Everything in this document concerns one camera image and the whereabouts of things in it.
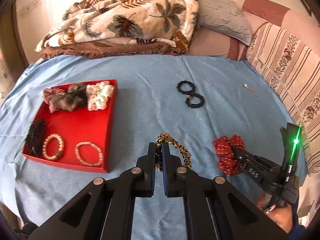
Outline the person right hand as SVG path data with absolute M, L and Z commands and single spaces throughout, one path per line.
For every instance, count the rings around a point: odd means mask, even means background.
M 257 203 L 258 209 L 263 211 L 270 219 L 272 219 L 280 228 L 282 228 L 286 233 L 290 233 L 293 228 L 292 219 L 292 206 L 287 204 L 285 207 L 275 207 L 269 213 L 264 209 L 264 202 L 266 199 L 266 194 L 262 194 L 259 202 Z

